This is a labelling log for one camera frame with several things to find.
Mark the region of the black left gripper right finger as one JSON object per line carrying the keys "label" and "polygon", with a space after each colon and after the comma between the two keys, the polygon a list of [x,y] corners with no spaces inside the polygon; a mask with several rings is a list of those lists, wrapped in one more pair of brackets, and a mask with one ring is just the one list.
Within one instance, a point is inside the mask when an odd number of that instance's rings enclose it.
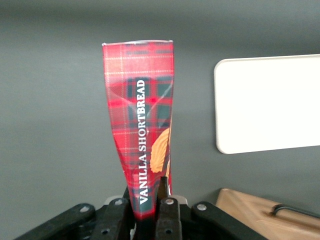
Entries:
{"label": "black left gripper right finger", "polygon": [[159,182],[156,202],[155,240],[182,240],[180,204],[169,194],[169,182],[162,176]]}

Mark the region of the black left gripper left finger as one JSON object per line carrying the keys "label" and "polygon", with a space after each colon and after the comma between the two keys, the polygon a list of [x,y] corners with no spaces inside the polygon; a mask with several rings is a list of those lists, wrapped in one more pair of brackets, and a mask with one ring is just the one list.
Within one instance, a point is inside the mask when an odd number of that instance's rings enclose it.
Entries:
{"label": "black left gripper left finger", "polygon": [[97,240],[132,240],[136,222],[129,190],[122,195],[108,197],[96,211],[95,238]]}

